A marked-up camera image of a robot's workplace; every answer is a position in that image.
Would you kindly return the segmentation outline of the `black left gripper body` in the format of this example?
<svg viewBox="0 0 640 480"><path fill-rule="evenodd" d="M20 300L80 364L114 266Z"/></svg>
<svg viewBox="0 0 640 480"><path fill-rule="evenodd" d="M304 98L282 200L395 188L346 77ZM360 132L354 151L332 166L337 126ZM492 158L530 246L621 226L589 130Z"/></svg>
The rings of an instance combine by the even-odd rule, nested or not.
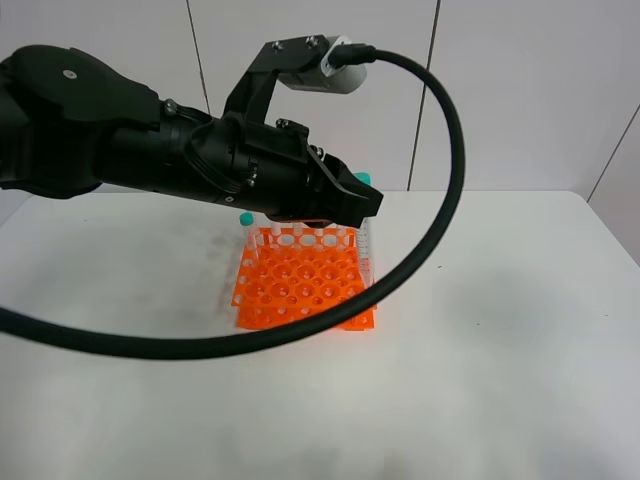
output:
<svg viewBox="0 0 640 480"><path fill-rule="evenodd" d="M237 183L226 198L278 222L312 228L359 227L377 215L383 194L356 178L339 158L308 143L308 129L284 128L226 117L232 127L232 161L225 176Z"/></svg>

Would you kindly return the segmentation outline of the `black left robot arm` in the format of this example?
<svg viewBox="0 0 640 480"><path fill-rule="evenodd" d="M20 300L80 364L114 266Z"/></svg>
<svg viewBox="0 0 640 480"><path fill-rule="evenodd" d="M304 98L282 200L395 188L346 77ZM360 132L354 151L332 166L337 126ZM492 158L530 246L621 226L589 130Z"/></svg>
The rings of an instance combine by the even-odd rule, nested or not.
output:
<svg viewBox="0 0 640 480"><path fill-rule="evenodd" d="M213 117L74 48L30 45L1 64L1 185L70 199L104 184L264 214L358 227L383 196L308 129L265 118L278 81L336 92L324 36L265 44Z"/></svg>

